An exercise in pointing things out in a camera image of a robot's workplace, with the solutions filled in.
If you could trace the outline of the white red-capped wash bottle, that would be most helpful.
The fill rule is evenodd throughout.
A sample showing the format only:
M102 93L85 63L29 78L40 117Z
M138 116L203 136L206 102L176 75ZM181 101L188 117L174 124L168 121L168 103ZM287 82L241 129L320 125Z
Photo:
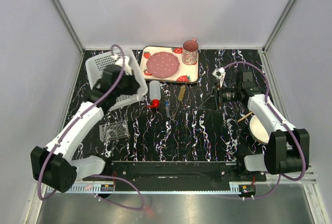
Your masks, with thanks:
M153 80L149 83L149 99L151 104L147 108L158 108L161 99L160 82Z

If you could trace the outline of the brown test tube brush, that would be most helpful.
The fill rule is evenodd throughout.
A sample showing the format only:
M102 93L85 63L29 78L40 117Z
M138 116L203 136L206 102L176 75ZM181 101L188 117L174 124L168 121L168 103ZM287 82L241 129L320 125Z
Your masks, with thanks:
M177 100L178 100L178 105L177 105L177 107L176 107L175 112L174 112L173 115L172 115L172 118L175 118L176 113L177 113L177 111L178 111L178 109L179 109L179 106L180 106L180 104L183 102L183 98L184 98L185 92L186 92L186 86L185 86L185 85L182 85L182 86L180 87L180 91L179 91L178 98L177 98Z

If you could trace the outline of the wooden test tube clamp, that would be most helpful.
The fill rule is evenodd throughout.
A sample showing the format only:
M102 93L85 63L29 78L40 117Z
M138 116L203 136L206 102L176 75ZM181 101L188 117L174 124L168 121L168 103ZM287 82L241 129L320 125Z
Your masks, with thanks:
M249 112L249 113L246 114L245 116L243 116L243 117L241 117L240 119L238 119L237 122L239 123L239 122L243 121L244 119L248 118L248 117L251 116L252 114L253 114L252 111Z

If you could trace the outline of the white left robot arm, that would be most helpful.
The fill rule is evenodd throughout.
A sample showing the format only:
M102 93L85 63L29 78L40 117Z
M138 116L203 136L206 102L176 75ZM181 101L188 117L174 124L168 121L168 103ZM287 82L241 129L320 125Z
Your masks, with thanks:
M97 155L73 160L75 150L90 130L110 111L121 95L135 95L140 88L128 63L108 65L102 78L93 86L89 97L81 103L76 115L44 148L31 151L34 179L56 191L67 192L75 181L95 175L107 180L112 168Z

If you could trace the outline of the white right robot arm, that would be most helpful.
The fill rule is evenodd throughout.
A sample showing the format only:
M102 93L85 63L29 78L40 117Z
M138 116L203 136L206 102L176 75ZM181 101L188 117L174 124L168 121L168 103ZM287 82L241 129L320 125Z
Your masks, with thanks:
M224 87L226 72L223 68L213 71L218 82L199 106L204 110L220 110L228 102L241 102L261 123L267 133L266 151L244 157L244 163L236 167L236 176L248 180L255 171L285 175L298 172L304 175L309 167L310 135L306 129L298 129L276 109L261 87L253 81L252 71L237 74L236 85Z

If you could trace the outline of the strawberry pattern tray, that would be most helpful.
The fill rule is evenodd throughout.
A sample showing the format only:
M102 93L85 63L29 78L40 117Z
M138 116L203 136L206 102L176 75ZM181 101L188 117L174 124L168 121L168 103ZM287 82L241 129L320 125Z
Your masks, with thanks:
M184 63L182 47L145 47L140 69L146 80L195 83L199 78L198 61L190 65Z

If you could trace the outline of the white plastic mesh basket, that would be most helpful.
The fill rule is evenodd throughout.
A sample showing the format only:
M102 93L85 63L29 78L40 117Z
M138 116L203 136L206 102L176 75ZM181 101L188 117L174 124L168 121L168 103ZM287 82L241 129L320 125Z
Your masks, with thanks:
M137 93L134 95L121 95L117 97L116 104L112 106L109 111L141 101L148 92L148 86L143 77L143 73L141 72L140 65L137 62L134 53L132 52L132 50L127 48L125 48L123 51L124 55L129 57L129 66L132 69L132 75L135 77L135 80L140 85L140 87L138 88ZM102 77L104 68L107 65L116 63L116 56L118 55L121 55L121 52L119 50L115 51L114 55L112 55L112 53L109 51L91 57L86 61L85 66L90 89L92 89L97 80Z

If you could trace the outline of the pink polka dot plate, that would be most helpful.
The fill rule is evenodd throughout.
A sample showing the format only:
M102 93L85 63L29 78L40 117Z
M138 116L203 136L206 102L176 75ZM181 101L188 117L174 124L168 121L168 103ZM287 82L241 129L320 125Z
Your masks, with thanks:
M163 51L154 53L147 60L146 67L154 77L166 79L178 72L180 62L174 54Z

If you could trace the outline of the blue-capped test tube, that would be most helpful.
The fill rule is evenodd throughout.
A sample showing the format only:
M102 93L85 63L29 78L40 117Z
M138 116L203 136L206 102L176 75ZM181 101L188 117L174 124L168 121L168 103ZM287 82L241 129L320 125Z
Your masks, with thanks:
M168 101L165 101L165 110L166 110L167 117L171 118L171 115L170 115L170 104L169 104Z

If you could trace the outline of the clear test tube rack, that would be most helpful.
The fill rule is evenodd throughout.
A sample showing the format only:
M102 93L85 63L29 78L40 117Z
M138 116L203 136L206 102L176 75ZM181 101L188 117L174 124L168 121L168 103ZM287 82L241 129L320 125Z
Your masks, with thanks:
M100 141L108 142L130 136L126 120L107 123L99 126Z

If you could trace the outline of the white ceramic bowl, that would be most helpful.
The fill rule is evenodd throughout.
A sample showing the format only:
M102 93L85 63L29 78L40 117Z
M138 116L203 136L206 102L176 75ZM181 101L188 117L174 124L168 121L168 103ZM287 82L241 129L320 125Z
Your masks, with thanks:
M249 122L249 132L251 137L263 144L267 145L269 142L269 135L264 128L264 126L261 124L261 122L258 120L258 118L254 115Z

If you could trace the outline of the pink floral mug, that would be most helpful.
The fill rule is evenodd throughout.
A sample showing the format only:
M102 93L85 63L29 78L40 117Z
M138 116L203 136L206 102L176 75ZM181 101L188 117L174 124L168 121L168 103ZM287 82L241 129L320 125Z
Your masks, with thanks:
M182 61L186 65L194 65L198 61L199 44L194 38L183 43Z

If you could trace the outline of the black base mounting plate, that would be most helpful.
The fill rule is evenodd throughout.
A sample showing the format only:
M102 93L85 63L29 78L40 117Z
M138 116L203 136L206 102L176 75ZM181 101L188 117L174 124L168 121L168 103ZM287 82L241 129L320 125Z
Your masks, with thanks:
M113 161L106 164L108 175L124 176L125 179L138 178L208 178L222 182L266 182L263 172L247 171L237 162L158 162L158 161Z

